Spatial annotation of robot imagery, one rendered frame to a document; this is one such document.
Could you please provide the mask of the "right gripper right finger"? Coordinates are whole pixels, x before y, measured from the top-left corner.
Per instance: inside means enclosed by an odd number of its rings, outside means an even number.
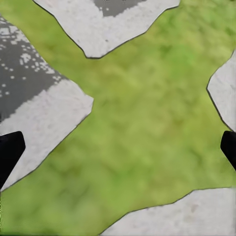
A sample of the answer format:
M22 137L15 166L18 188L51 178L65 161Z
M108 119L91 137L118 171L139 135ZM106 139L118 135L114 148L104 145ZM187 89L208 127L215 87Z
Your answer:
M224 131L220 147L236 169L236 132Z

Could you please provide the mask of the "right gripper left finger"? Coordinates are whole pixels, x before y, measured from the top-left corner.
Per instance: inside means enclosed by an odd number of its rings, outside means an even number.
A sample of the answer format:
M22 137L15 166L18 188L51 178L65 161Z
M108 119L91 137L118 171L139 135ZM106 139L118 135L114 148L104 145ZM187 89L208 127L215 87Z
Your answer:
M26 149L21 131L0 136L0 190Z

